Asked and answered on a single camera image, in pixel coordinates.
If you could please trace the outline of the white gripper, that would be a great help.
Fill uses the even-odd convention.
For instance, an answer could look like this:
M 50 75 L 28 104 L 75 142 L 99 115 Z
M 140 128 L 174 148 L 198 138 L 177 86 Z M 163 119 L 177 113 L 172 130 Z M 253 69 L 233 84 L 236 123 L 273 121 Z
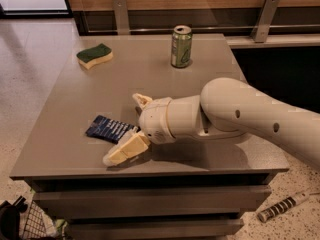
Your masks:
M 132 95 L 135 103 L 143 109 L 139 117 L 141 131 L 128 131 L 120 141 L 111 148 L 103 157 L 103 163 L 107 167 L 119 165 L 145 152 L 149 145 L 173 143 L 175 138 L 170 132 L 167 112 L 171 98 L 153 100 L 149 96 L 139 93 Z

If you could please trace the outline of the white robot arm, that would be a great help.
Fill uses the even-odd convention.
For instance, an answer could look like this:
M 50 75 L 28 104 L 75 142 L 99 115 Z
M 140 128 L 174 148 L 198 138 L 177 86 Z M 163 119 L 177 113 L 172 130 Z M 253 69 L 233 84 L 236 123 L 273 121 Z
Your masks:
M 245 82 L 216 78 L 199 95 L 153 99 L 133 95 L 141 109 L 139 130 L 130 130 L 103 157 L 116 166 L 146 151 L 150 144 L 179 139 L 219 140 L 244 133 L 279 146 L 300 161 L 320 167 L 320 115 L 278 101 Z

